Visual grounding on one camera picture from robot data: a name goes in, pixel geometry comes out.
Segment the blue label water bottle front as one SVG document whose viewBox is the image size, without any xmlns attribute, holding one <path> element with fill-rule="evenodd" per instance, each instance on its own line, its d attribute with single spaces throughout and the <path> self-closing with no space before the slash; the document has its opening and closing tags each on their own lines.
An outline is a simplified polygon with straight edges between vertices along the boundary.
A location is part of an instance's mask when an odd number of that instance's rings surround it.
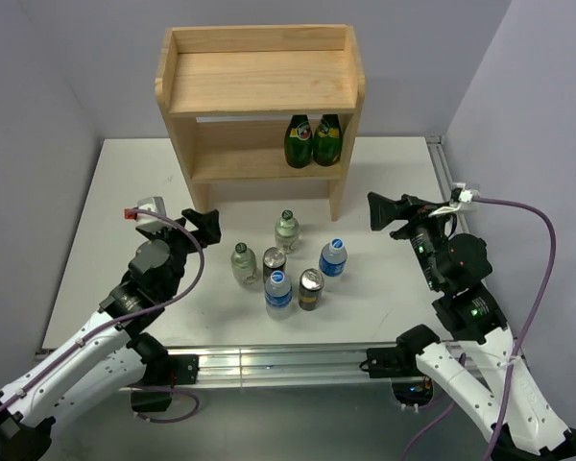
<svg viewBox="0 0 576 461">
<path fill-rule="evenodd" d="M 285 320 L 292 314 L 292 283 L 279 270 L 273 271 L 264 286 L 266 310 L 277 321 Z"/>
</svg>

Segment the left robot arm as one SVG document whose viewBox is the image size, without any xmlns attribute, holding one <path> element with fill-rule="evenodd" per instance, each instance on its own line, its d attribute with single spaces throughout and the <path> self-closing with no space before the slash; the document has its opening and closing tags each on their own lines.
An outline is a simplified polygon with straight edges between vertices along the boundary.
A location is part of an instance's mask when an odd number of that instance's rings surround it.
<svg viewBox="0 0 576 461">
<path fill-rule="evenodd" d="M 165 309 L 180 301 L 179 290 L 188 255 L 221 240 L 216 210 L 188 208 L 178 220 L 144 208 L 128 217 L 140 218 L 137 231 L 145 237 L 122 281 L 100 304 L 89 322 L 20 380 L 0 390 L 0 457 L 17 440 L 44 444 L 48 435 L 33 422 L 34 409 L 57 401 L 108 352 L 125 346 Z"/>
</svg>

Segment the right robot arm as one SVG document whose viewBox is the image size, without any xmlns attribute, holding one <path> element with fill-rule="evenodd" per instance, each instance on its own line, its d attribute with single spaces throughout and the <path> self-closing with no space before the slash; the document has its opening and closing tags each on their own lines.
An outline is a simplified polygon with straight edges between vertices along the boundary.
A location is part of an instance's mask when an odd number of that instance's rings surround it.
<svg viewBox="0 0 576 461">
<path fill-rule="evenodd" d="M 430 377 L 479 428 L 488 443 L 487 460 L 566 460 L 576 456 L 576 428 L 555 413 L 520 354 L 535 316 L 528 315 L 514 335 L 483 283 L 492 273 L 486 242 L 445 231 L 459 214 L 484 201 L 465 186 L 456 186 L 443 203 L 369 193 L 372 230 L 402 222 L 391 238 L 411 244 L 430 290 L 441 293 L 433 303 L 437 317 L 481 376 L 473 376 L 425 325 L 397 337 L 389 362 L 370 356 L 368 371 L 372 377 L 394 371 Z"/>
</svg>

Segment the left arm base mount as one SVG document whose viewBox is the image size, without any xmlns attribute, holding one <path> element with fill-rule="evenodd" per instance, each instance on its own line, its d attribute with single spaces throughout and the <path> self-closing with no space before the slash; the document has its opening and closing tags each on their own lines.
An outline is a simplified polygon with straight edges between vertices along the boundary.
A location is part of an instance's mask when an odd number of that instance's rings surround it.
<svg viewBox="0 0 576 461">
<path fill-rule="evenodd" d="M 150 424 L 168 425 L 195 416 L 201 408 L 201 400 L 184 385 L 196 383 L 199 363 L 200 358 L 196 354 L 167 354 L 148 364 L 144 376 L 129 385 L 132 390 L 131 409 L 135 418 Z M 156 413 L 164 413 L 176 397 L 190 400 L 192 408 L 178 417 L 156 416 Z"/>
</svg>

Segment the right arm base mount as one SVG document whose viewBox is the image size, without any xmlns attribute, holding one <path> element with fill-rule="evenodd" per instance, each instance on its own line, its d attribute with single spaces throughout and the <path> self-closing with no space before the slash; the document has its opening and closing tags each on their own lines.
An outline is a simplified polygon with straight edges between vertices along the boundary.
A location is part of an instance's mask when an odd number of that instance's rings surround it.
<svg viewBox="0 0 576 461">
<path fill-rule="evenodd" d="M 401 346 L 368 348 L 359 369 L 370 379 L 388 379 L 402 409 L 418 412 L 433 402 L 435 391 L 432 380 L 417 370 Z"/>
</svg>

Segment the black soda can front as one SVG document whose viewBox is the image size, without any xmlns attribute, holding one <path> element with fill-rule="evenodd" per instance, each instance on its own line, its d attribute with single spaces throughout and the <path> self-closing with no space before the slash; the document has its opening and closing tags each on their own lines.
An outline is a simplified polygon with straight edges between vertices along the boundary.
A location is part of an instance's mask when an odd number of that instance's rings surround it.
<svg viewBox="0 0 576 461">
<path fill-rule="evenodd" d="M 324 276 L 318 270 L 309 268 L 300 275 L 298 301 L 301 309 L 315 310 L 320 304 L 324 290 Z"/>
</svg>

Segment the blue label water bottle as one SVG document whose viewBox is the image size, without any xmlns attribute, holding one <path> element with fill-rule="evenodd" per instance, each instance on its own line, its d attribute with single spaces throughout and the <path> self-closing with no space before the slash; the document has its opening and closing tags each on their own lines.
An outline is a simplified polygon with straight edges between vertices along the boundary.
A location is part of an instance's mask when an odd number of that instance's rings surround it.
<svg viewBox="0 0 576 461">
<path fill-rule="evenodd" d="M 277 321 L 285 320 L 292 314 L 292 283 L 279 270 L 273 271 L 264 286 L 266 310 Z"/>
<path fill-rule="evenodd" d="M 327 291 L 333 291 L 340 285 L 347 261 L 348 252 L 342 239 L 334 238 L 322 248 L 319 270 L 324 276 Z"/>
</svg>

